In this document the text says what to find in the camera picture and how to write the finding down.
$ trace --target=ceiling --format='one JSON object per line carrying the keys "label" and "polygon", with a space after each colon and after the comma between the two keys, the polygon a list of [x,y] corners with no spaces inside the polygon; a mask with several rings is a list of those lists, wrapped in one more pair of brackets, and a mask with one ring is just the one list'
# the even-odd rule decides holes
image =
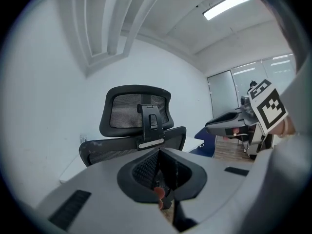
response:
{"label": "ceiling", "polygon": [[[158,0],[142,28],[160,39],[183,44],[188,54],[196,55],[215,42],[254,25],[273,20],[259,1],[252,0],[221,13],[210,21],[202,15],[221,0]],[[131,23],[141,0],[131,4],[125,22]]]}
{"label": "ceiling", "polygon": [[88,76],[127,58],[135,39],[163,48],[201,70],[199,54],[205,55],[208,47],[273,20],[258,0],[206,20],[203,12],[221,1],[58,0],[58,4],[69,45]]}

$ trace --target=blue chair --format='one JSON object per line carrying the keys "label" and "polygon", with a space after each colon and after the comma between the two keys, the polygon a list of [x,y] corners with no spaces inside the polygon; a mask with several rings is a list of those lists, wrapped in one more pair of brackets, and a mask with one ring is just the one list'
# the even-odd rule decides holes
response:
{"label": "blue chair", "polygon": [[206,129],[200,130],[194,138],[202,139],[204,144],[190,151],[191,154],[197,154],[206,157],[213,157],[215,154],[215,135],[207,133]]}

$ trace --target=white table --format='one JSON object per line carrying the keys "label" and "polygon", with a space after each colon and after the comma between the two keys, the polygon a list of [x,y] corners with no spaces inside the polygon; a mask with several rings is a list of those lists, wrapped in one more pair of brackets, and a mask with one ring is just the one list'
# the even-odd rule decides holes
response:
{"label": "white table", "polygon": [[[182,151],[189,153],[191,150],[196,149],[200,145],[204,143],[201,139],[186,137],[185,143],[183,146]],[[65,183],[66,181],[70,180],[78,173],[86,169],[86,165],[82,162],[80,155],[77,155],[76,158],[69,164],[69,166],[65,169],[62,175],[59,177],[59,181],[61,183]]]}

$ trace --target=fluorescent light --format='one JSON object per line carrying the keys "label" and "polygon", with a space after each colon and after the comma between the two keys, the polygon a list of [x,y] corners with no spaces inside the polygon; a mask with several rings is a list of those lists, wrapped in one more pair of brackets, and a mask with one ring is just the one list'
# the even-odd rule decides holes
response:
{"label": "fluorescent light", "polygon": [[217,4],[216,6],[204,12],[204,17],[207,20],[210,20],[214,18],[215,16],[221,14],[222,12],[228,9],[231,9],[232,7],[239,5],[243,2],[247,2],[247,1],[250,1],[250,0],[224,0],[221,3]]}
{"label": "fluorescent light", "polygon": [[279,58],[283,58],[283,57],[287,57],[288,55],[285,55],[285,56],[280,56],[280,57],[274,57],[273,60],[275,59],[279,59]]}
{"label": "fluorescent light", "polygon": [[284,73],[284,72],[288,72],[288,71],[290,71],[290,69],[286,69],[286,70],[282,70],[282,71],[277,71],[277,72],[274,72],[274,73],[277,74],[277,73]]}
{"label": "fluorescent light", "polygon": [[287,63],[287,62],[290,62],[290,61],[291,61],[291,60],[286,60],[286,61],[281,61],[281,62],[275,62],[275,63],[272,63],[271,66],[280,65],[280,64]]}
{"label": "fluorescent light", "polygon": [[248,63],[248,64],[245,64],[245,65],[239,66],[239,67],[237,67],[237,68],[245,67],[245,66],[247,66],[247,65],[254,64],[254,63],[255,63],[255,62]]}
{"label": "fluorescent light", "polygon": [[251,70],[254,70],[255,68],[250,68],[250,69],[246,69],[246,70],[243,70],[243,71],[239,71],[239,72],[236,72],[234,73],[233,75],[238,75],[238,74],[241,74],[241,73],[245,73],[247,71],[251,71]]}

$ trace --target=white wall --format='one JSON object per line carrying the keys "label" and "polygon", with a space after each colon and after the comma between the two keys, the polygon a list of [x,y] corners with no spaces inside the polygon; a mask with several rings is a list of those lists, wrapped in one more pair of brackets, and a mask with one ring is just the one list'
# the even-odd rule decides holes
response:
{"label": "white wall", "polygon": [[59,2],[43,0],[21,17],[1,59],[2,167],[17,198],[32,207],[59,185],[78,155],[81,133],[104,138],[98,127],[109,89],[147,84],[170,91],[175,126],[187,127],[188,136],[212,117],[204,75],[139,40],[128,58],[86,80],[68,44]]}
{"label": "white wall", "polygon": [[239,31],[199,52],[197,61],[208,77],[248,62],[291,52],[275,21]]}
{"label": "white wall", "polygon": [[1,154],[19,199],[35,207],[78,154],[85,77],[68,48],[57,0],[19,19],[1,67]]}
{"label": "white wall", "polygon": [[171,93],[170,114],[175,127],[194,135],[212,118],[208,83],[204,75],[179,57],[135,40],[128,58],[111,64],[87,79],[88,139],[103,139],[99,132],[107,92],[128,84],[150,85]]}

